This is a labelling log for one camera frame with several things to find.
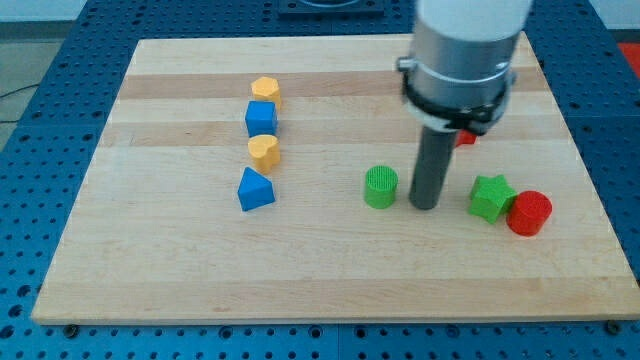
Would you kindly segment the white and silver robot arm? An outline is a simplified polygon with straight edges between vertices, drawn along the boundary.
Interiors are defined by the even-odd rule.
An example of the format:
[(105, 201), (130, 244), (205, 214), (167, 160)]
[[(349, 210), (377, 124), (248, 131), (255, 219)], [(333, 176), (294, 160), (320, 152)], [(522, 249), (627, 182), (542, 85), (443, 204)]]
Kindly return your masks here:
[(504, 115), (512, 58), (531, 0), (418, 0), (409, 54), (397, 60), (409, 112), (442, 133), (485, 134)]

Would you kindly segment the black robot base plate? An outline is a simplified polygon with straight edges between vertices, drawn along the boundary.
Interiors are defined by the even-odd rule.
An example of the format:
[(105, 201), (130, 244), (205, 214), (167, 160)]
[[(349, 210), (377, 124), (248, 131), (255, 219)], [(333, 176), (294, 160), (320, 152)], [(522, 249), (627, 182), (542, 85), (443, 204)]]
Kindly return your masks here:
[(277, 0), (280, 17), (383, 15), (385, 0)]

